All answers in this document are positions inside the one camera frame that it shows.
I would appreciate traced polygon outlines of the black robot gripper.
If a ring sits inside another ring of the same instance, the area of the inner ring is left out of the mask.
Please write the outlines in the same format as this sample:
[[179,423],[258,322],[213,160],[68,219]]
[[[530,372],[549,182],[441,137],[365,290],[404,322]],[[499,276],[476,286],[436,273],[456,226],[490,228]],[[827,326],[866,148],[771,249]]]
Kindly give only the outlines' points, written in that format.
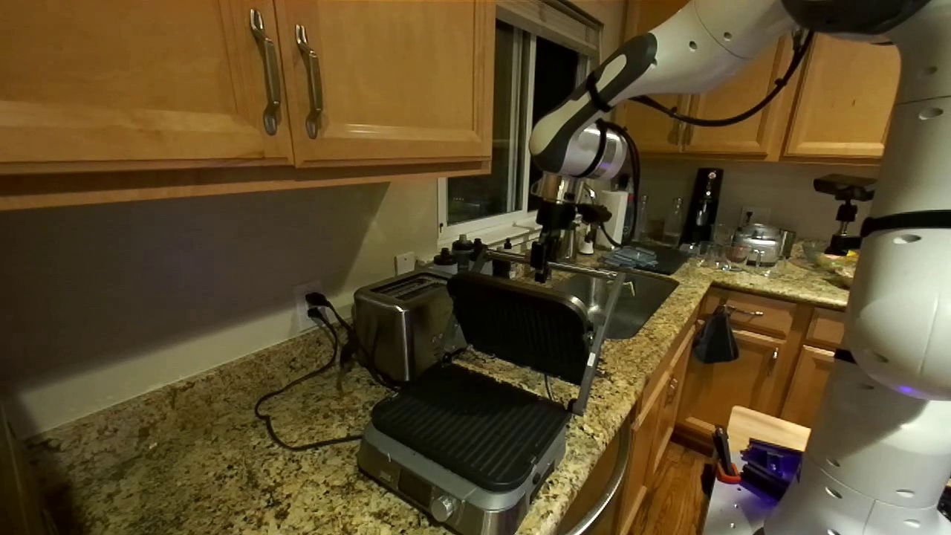
[[530,265],[536,279],[545,281],[549,276],[549,265],[558,258],[570,222],[583,219],[600,226],[609,219],[609,212],[594,201],[579,201],[576,182],[549,172],[531,183],[531,201],[537,209],[536,222],[540,226],[540,235],[531,241]]

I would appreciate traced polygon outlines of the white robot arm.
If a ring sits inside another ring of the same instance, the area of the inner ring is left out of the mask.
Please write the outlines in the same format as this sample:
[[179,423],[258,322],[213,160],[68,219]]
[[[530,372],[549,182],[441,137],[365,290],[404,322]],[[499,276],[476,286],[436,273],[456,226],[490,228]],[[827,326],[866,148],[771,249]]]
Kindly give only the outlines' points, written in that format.
[[897,50],[879,174],[852,235],[845,338],[806,455],[763,535],[951,535],[951,0],[687,0],[609,54],[536,122],[561,177],[626,157],[594,125],[612,106],[704,91],[791,29]]

